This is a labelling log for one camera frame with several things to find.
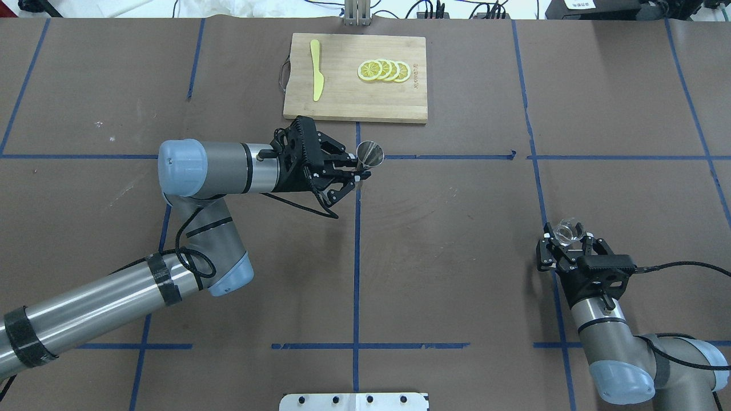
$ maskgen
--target light blue cap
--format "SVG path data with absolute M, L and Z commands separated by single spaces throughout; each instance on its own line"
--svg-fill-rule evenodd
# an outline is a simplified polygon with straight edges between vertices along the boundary
M 687 339 L 683 337 L 676 337 L 677 339 L 682 339 L 685 342 L 688 342 L 693 347 L 696 347 L 698 351 L 700 351 L 701 354 L 705 357 L 705 359 L 708 361 L 708 363 L 712 366 L 728 366 L 728 361 L 726 361 L 726 357 L 721 353 L 721 351 L 713 346 L 710 342 L 706 342 L 699 339 Z M 712 391 L 718 391 L 722 390 L 726 384 L 729 381 L 729 372 L 728 371 L 714 371 L 713 374 L 716 376 L 716 386 L 713 387 Z
M 233 290 L 238 290 L 247 285 L 254 278 L 254 269 L 249 261 L 249 252 L 246 252 L 241 260 L 236 263 L 219 281 L 211 285 L 208 291 L 213 297 L 220 297 Z
M 208 155 L 198 140 L 168 140 L 160 145 L 157 178 L 162 192 L 188 197 L 197 193 L 208 174 Z
M 610 404 L 639 404 L 655 396 L 647 371 L 622 361 L 600 360 L 589 366 L 599 396 Z

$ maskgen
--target lemon slice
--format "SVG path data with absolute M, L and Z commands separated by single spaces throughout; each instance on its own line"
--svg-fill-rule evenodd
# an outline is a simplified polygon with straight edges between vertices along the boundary
M 394 64 L 398 66 L 398 75 L 393 79 L 394 83 L 403 83 L 411 77 L 411 66 L 403 61 L 394 61 Z
M 378 59 L 377 61 L 379 63 L 381 63 L 381 67 L 382 67 L 381 68 L 381 75 L 378 76 L 378 79 L 379 80 L 383 80 L 386 77 L 390 77 L 391 76 L 391 72 L 393 71 L 393 66 L 391 66 L 391 64 L 389 63 L 390 60 L 387 60 L 387 59 Z
M 358 77 L 363 81 L 373 81 L 381 75 L 383 66 L 377 60 L 366 60 L 358 67 Z
M 389 60 L 388 64 L 392 66 L 393 70 L 391 71 L 391 75 L 384 78 L 383 81 L 394 81 L 396 78 L 398 78 L 398 73 L 401 72 L 401 67 L 393 60 Z

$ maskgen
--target cutting board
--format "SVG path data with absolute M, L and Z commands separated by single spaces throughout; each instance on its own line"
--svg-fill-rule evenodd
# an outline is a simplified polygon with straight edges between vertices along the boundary
M 325 76 L 317 102 L 312 99 L 312 39 L 320 41 L 320 72 Z M 358 67 L 371 59 L 403 61 L 411 66 L 412 76 L 403 83 L 363 81 L 358 77 Z M 426 123 L 424 37 L 294 33 L 289 60 L 285 118 Z

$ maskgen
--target knife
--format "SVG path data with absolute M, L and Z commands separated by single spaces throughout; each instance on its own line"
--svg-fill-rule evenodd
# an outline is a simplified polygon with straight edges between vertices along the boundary
M 322 87 L 325 85 L 325 76 L 319 71 L 319 40 L 310 41 L 310 53 L 312 53 L 312 72 L 314 73 L 312 99 L 317 101 L 322 95 Z

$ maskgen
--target cutting board handle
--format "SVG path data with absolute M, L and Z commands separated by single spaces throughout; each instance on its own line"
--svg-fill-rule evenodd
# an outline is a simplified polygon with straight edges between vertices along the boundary
M 289 73 L 292 73 L 292 65 L 289 63 L 289 56 L 287 56 L 287 60 L 284 60 L 284 63 L 281 64 L 281 69 L 279 69 L 279 88 L 281 88 L 282 94 L 287 94 L 289 76 L 287 76 L 287 83 L 282 83 L 282 81 L 284 81 L 284 66 L 289 66 Z

